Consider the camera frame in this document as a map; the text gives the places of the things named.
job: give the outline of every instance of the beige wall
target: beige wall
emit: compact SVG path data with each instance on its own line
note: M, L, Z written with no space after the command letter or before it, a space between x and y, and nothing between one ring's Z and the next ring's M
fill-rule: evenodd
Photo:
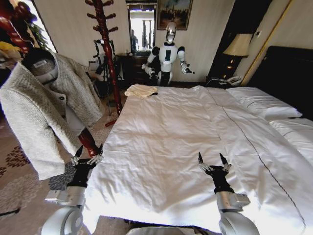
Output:
M254 37L249 47L249 56L241 61L235 74L244 76L256 55L260 51L270 31L286 8L289 0L273 0L257 31L261 35ZM313 0L292 0L281 22L270 37L269 46L299 47L313 49ZM245 84L260 65L266 49L247 75Z
M187 31L178 31L175 44L185 46L186 60L194 75L180 73L179 60L174 64L173 81L205 81L217 47L228 21L234 0L194 0ZM83 0L35 0L35 4L60 54L73 58L82 65L95 54L92 43L100 34L92 30L96 20L86 14L94 14L94 8ZM116 53L130 51L128 14L125 0L115 0L105 7L105 14L116 13L108 20L108 28L117 26L110 33ZM156 31L156 46L165 40L165 31Z

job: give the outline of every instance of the table lamp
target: table lamp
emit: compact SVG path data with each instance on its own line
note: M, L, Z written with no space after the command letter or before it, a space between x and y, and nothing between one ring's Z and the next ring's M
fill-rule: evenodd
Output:
M237 34L231 44L223 52L223 54L230 55L230 61L226 65L226 71L222 75L223 79L230 78L236 68L239 65L239 62L243 57L248 56L249 44L251 41L252 34L242 33Z

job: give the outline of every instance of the white duvet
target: white duvet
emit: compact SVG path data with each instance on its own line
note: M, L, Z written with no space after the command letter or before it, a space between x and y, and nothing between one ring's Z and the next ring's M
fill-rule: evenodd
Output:
M128 97L86 190L84 224L100 215L219 232L214 184L198 152L233 166L227 180L251 204L262 235L313 234L313 167L264 119L222 89L158 88Z

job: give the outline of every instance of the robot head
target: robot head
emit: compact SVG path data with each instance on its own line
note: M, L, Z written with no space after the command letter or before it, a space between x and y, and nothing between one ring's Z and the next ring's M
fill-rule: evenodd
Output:
M174 22L170 22L166 26L166 41L168 43L172 43L174 41L176 35L176 24Z

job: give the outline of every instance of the framed painting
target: framed painting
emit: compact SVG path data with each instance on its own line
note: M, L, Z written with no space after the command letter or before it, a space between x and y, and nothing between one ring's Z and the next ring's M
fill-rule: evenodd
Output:
M176 23L177 30L187 30L192 0L158 0L157 29L165 30L170 22Z

